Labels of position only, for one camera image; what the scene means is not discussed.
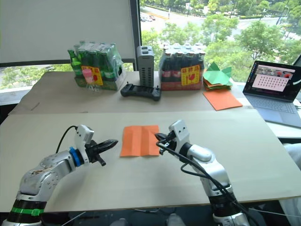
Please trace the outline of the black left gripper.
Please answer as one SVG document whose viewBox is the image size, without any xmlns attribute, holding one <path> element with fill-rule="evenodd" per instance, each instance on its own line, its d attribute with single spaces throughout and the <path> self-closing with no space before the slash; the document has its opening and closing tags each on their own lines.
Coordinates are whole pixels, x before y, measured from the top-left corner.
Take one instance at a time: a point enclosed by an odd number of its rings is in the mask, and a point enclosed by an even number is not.
<svg viewBox="0 0 301 226">
<path fill-rule="evenodd" d="M 100 153 L 112 149 L 117 143 L 118 140 L 115 139 L 108 139 L 101 143 L 96 143 L 94 140 L 91 140 L 89 144 L 85 145 L 86 154 L 88 156 L 89 162 L 99 162 L 102 166 L 105 166 L 106 162 L 103 158 L 100 157 Z"/>
</svg>

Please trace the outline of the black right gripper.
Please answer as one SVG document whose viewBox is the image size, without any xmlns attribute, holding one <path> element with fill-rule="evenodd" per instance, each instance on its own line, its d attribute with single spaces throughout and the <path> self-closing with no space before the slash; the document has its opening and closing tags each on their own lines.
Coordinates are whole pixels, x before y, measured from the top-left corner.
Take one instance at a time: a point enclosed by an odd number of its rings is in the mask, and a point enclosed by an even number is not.
<svg viewBox="0 0 301 226">
<path fill-rule="evenodd" d="M 169 153 L 175 153 L 177 142 L 174 140 L 176 135 L 174 132 L 169 132 L 168 134 L 156 133 L 155 137 L 160 140 L 156 143 L 159 148 L 165 148 Z"/>
</svg>

